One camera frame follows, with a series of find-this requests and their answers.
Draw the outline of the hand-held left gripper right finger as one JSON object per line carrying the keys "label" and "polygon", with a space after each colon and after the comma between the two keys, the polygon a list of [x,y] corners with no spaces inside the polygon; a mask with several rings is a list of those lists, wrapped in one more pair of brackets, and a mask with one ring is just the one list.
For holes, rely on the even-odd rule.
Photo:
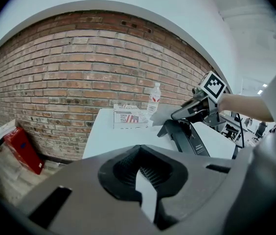
{"label": "hand-held left gripper right finger", "polygon": [[141,231],[223,230],[232,204],[224,186],[233,173],[234,160],[141,145],[139,161],[155,187],[142,197],[153,212],[153,221],[143,218]]}

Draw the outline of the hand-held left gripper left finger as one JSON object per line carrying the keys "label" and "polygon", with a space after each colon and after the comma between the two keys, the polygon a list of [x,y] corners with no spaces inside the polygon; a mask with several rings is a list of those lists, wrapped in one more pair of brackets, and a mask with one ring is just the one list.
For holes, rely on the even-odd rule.
{"label": "hand-held left gripper left finger", "polygon": [[150,235],[158,228],[142,211],[129,146],[73,162],[33,188],[19,210],[57,235]]}

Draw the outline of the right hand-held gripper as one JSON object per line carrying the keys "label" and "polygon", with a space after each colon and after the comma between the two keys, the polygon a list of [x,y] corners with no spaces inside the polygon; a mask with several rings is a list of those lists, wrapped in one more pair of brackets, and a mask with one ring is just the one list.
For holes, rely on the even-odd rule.
{"label": "right hand-held gripper", "polygon": [[218,102],[226,89],[225,82],[214,72],[209,71],[204,75],[197,87],[192,89],[193,98],[181,105],[181,109],[173,112],[173,120],[190,118],[200,114],[203,122],[218,131],[218,125],[224,123],[218,113]]}

